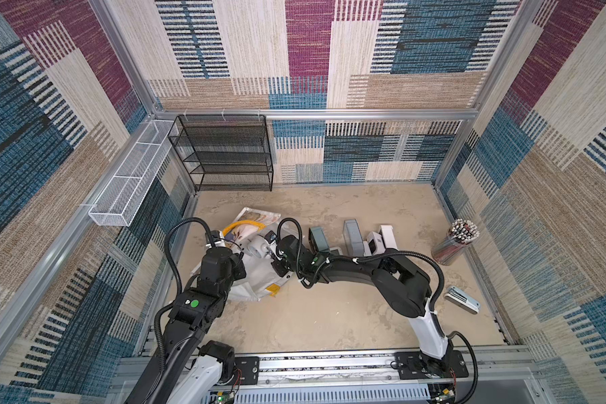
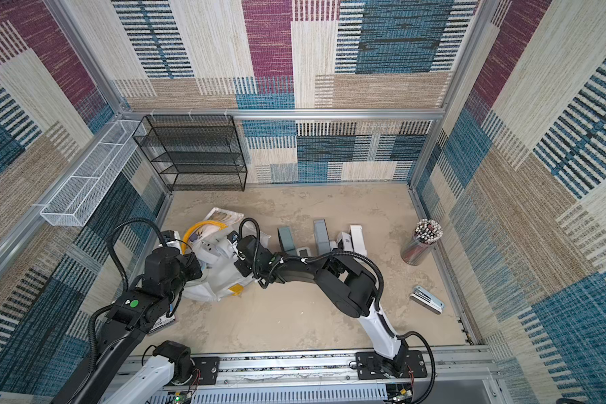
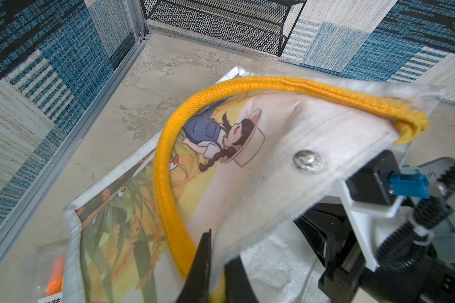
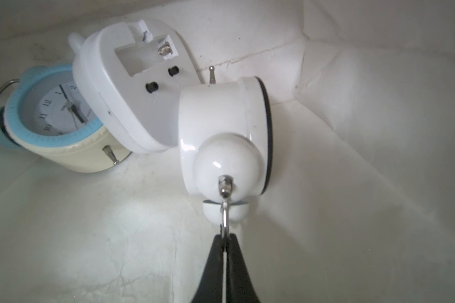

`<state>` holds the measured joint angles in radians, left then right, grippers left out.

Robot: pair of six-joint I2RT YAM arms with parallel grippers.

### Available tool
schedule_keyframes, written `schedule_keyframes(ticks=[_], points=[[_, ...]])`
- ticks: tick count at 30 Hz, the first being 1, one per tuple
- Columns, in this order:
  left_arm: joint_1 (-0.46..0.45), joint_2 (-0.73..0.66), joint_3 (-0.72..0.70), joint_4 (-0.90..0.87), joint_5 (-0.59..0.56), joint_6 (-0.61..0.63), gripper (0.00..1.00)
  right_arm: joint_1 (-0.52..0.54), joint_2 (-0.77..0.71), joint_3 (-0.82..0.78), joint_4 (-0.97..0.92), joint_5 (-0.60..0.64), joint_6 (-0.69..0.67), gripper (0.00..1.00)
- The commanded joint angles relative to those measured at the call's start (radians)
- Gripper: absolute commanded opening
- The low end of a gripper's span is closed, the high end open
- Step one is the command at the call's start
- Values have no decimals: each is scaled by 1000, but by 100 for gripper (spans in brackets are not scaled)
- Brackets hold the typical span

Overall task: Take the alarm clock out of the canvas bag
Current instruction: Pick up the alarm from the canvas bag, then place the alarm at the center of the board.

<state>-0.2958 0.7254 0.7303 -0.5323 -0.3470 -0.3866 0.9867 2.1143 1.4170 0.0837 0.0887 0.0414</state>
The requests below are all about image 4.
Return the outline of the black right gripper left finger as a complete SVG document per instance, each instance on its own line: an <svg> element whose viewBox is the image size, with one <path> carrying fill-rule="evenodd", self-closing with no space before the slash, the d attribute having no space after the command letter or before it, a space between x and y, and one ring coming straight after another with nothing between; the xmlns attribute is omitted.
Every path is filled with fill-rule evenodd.
<svg viewBox="0 0 455 303"><path fill-rule="evenodd" d="M212 241L211 250L203 270L198 289L192 303L222 302L224 272L224 247L221 235L216 235Z"/></svg>

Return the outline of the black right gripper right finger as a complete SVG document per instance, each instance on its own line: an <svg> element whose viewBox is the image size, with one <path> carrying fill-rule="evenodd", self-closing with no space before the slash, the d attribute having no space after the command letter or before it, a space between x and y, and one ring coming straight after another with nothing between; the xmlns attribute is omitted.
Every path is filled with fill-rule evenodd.
<svg viewBox="0 0 455 303"><path fill-rule="evenodd" d="M235 234L226 243L226 302L257 302L260 300L252 285L241 247Z"/></svg>

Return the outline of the white canvas bag yellow handles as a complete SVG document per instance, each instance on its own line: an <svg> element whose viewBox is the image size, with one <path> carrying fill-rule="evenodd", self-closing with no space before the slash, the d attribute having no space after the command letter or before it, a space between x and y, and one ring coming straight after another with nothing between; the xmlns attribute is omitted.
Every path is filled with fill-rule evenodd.
<svg viewBox="0 0 455 303"><path fill-rule="evenodd" d="M455 302L455 1L0 1L0 86L156 18L257 76L266 192L232 227L262 302ZM0 146L0 302L190 302L219 227L179 149L96 174Z"/></svg>

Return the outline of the white twin bell alarm clock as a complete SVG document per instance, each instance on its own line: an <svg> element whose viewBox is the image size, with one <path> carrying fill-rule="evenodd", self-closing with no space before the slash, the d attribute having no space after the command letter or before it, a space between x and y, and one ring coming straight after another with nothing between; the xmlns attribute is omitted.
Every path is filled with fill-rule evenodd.
<svg viewBox="0 0 455 303"><path fill-rule="evenodd" d="M248 213L246 198L262 195L270 181L273 130L270 101L259 77L182 90L178 145L183 180L192 195L202 195L203 213L230 233L230 224Z"/></svg>

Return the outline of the white oval alarm clock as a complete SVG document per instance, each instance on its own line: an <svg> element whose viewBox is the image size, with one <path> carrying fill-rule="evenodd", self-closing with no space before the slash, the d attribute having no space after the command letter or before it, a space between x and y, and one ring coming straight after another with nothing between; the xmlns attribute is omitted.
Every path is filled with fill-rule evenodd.
<svg viewBox="0 0 455 303"><path fill-rule="evenodd" d="M152 154L177 146L180 93L200 79L172 27L123 21L88 37L70 33L68 44L80 93L125 148Z"/></svg>

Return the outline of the round blue cream alarm clock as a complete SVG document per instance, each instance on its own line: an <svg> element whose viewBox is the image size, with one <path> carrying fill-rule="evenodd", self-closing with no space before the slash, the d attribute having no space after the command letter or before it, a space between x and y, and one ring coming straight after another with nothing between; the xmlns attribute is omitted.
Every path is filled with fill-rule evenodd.
<svg viewBox="0 0 455 303"><path fill-rule="evenodd" d="M0 86L0 146L95 173L128 158L80 94L71 64L34 66Z"/></svg>

